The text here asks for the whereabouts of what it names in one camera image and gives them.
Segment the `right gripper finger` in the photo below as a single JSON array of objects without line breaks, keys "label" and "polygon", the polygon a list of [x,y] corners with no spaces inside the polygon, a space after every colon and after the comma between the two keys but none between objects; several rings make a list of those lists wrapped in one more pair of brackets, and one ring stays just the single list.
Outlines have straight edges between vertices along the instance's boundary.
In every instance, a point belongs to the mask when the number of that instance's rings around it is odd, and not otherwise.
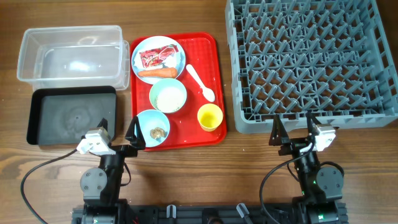
[{"label": "right gripper finger", "polygon": [[307,118],[308,139],[314,140],[315,136],[318,133],[316,126],[320,124],[320,122],[319,120],[317,120],[317,118],[313,115],[311,111],[307,111],[306,118]]},{"label": "right gripper finger", "polygon": [[290,144],[290,138],[278,114],[274,115],[272,131],[269,139],[270,146]]}]

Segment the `light blue small bowl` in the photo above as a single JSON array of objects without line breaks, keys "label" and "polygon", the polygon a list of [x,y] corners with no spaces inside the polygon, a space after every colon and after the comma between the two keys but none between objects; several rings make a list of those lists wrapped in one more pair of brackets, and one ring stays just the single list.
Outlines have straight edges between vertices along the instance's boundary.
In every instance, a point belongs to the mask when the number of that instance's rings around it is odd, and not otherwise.
[{"label": "light blue small bowl", "polygon": [[[141,127],[142,134],[144,136],[146,147],[156,147],[161,145],[169,136],[170,133],[170,122],[165,114],[158,110],[145,110],[140,112],[137,117],[139,118],[139,124]],[[153,139],[150,136],[151,129],[160,127],[166,131],[166,137],[160,139]]]}]

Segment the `brown food scrap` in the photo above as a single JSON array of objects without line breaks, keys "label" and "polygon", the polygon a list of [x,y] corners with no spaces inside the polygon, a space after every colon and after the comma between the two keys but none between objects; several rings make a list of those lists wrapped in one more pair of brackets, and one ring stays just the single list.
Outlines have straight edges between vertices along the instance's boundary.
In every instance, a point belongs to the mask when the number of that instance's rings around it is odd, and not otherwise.
[{"label": "brown food scrap", "polygon": [[166,137],[166,131],[160,127],[156,127],[154,129],[151,129],[150,131],[150,136],[153,139],[160,139]]}]

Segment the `white rice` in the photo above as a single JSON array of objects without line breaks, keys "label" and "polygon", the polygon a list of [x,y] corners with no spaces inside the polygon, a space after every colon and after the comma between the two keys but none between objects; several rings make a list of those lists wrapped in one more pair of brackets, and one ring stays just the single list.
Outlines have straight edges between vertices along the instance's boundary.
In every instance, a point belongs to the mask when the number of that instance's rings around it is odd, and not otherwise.
[{"label": "white rice", "polygon": [[174,113],[185,103],[186,94],[179,88],[167,87],[159,91],[155,98],[155,107],[163,113]]}]

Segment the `green bowl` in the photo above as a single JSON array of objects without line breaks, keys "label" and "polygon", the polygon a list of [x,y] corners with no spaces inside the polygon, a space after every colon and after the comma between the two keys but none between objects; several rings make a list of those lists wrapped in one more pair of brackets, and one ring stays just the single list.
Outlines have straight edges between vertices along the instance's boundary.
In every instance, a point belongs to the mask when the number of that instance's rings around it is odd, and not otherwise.
[{"label": "green bowl", "polygon": [[155,98],[159,94],[159,91],[161,91],[162,89],[167,88],[167,87],[176,87],[176,88],[181,89],[182,91],[185,92],[186,100],[187,100],[187,90],[186,90],[185,86],[180,81],[178,81],[176,79],[165,78],[165,79],[162,79],[161,81],[157,82],[156,84],[154,84],[149,92],[150,103],[156,110],[157,110],[157,108],[155,107]]}]

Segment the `orange carrot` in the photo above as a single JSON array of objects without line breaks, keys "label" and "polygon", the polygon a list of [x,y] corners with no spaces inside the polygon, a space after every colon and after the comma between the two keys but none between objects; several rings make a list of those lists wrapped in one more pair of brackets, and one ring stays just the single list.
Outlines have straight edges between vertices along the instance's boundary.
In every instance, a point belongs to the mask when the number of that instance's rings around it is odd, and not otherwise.
[{"label": "orange carrot", "polygon": [[158,68],[140,71],[138,75],[140,77],[176,78],[178,73],[176,68]]}]

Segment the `yellow plastic cup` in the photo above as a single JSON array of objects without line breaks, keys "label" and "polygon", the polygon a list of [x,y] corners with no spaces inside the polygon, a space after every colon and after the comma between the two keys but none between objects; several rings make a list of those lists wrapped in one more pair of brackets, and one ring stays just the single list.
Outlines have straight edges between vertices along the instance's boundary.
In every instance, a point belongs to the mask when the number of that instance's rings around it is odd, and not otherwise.
[{"label": "yellow plastic cup", "polygon": [[197,113],[197,120],[205,131],[214,131],[223,121],[223,111],[213,103],[201,106]]}]

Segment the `red snack wrapper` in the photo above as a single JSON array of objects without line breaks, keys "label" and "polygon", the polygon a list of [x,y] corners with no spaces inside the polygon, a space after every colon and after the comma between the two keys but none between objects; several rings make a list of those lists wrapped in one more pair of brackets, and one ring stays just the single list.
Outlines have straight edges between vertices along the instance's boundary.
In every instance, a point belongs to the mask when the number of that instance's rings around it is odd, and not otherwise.
[{"label": "red snack wrapper", "polygon": [[174,44],[165,45],[156,49],[145,50],[139,53],[144,68],[154,67],[162,64],[169,56],[178,52]]}]

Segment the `light blue plate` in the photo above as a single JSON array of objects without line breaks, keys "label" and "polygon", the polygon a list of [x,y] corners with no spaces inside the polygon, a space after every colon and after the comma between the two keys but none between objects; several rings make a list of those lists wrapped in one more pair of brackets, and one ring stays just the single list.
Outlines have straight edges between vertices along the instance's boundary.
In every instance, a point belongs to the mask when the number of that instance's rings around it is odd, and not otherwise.
[{"label": "light blue plate", "polygon": [[186,56],[182,46],[166,36],[153,36],[133,48],[131,68],[145,83],[155,84],[164,78],[177,78],[185,68]]}]

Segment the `white napkin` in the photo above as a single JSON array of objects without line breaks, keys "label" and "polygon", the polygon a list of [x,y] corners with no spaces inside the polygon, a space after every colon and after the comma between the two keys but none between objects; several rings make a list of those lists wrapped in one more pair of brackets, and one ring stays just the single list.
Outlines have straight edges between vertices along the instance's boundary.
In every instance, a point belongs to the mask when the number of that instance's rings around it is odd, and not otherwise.
[{"label": "white napkin", "polygon": [[172,55],[169,55],[162,64],[163,68],[176,68],[178,69],[178,66],[181,62],[181,53],[176,52]]}]

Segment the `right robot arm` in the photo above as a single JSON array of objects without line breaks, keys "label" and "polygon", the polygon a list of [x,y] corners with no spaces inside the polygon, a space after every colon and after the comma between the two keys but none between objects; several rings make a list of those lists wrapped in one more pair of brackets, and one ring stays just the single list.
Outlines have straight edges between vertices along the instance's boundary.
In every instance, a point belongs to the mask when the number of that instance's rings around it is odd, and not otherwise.
[{"label": "right robot arm", "polygon": [[290,138],[280,116],[274,116],[269,145],[280,146],[279,155],[291,155],[292,159],[273,168],[266,178],[293,163],[302,191],[300,197],[292,200],[296,222],[348,223],[346,205],[339,202],[343,197],[344,170],[334,162],[320,162],[317,156],[332,143],[336,130],[330,124],[322,124],[311,112],[307,112],[306,119],[308,136]]}]

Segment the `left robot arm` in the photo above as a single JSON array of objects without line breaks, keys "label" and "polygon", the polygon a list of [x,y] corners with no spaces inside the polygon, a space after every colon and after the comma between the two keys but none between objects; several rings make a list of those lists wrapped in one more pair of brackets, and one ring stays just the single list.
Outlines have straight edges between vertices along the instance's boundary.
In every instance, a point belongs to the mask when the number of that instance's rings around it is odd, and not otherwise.
[{"label": "left robot arm", "polygon": [[80,154],[99,156],[99,166],[87,170],[80,179],[84,205],[74,209],[72,223],[139,223],[126,199],[120,199],[121,179],[127,167],[125,158],[136,157],[146,147],[139,118],[134,117],[128,127],[125,139],[129,144],[114,146],[107,131],[108,121],[102,119],[99,125],[90,129],[77,146]]}]

